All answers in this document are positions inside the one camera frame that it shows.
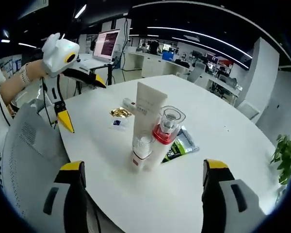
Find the tube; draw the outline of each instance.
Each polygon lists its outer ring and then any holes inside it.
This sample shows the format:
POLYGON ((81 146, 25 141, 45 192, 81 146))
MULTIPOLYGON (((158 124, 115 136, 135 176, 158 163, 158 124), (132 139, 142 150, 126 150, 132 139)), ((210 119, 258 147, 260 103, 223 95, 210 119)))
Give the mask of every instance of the tube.
POLYGON ((167 95, 143 83, 137 83, 134 137, 141 132, 151 134, 167 95))

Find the green packet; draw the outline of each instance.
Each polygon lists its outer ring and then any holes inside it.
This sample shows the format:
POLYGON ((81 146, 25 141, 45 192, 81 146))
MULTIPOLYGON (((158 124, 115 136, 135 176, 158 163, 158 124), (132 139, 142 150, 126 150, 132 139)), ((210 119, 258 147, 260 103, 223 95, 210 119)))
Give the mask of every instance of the green packet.
POLYGON ((196 151, 199 151, 199 147, 194 144, 192 137, 186 128, 182 126, 162 163, 196 151))

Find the white round table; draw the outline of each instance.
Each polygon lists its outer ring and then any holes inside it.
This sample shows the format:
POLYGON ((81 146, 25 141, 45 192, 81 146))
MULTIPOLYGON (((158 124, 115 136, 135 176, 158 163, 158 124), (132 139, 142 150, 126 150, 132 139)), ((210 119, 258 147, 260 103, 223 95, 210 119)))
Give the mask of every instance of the white round table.
POLYGON ((268 138, 234 107, 174 75, 130 81, 66 100, 75 133, 60 124, 71 161, 85 162, 86 190, 126 233, 196 233, 203 224, 203 161, 226 163, 268 208, 278 187, 269 169, 275 150, 268 138), (126 97, 135 100, 137 82, 168 95, 166 105, 186 114, 184 126, 200 151, 160 165, 152 172, 131 169, 134 116, 125 132, 110 129, 110 111, 126 97))

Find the human arm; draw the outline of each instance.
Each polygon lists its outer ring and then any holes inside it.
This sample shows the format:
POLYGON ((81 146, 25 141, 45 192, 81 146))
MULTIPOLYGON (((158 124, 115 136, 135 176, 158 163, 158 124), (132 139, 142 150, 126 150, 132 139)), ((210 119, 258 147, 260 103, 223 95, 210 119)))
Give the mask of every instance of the human arm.
MULTIPOLYGON (((46 76, 45 71, 42 68, 42 60, 36 60, 30 62, 26 65, 26 71, 28 79, 33 82, 34 80, 40 79, 46 76)), ((10 104, 10 102, 15 98, 15 96, 22 91, 25 87, 24 82, 20 77, 20 73, 17 72, 11 78, 6 80, 0 85, 0 94, 5 105, 10 104)))

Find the bracelet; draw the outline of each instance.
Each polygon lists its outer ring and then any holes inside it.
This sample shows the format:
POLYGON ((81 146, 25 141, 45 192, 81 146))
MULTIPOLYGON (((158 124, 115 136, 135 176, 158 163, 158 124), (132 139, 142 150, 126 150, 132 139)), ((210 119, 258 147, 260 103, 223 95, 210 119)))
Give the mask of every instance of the bracelet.
POLYGON ((22 68, 19 70, 19 76, 20 76, 20 79, 22 80, 23 82, 23 86, 26 87, 28 85, 30 85, 32 82, 29 80, 28 76, 27 76, 27 70, 26 70, 26 66, 27 64, 25 64, 24 66, 22 66, 22 68))

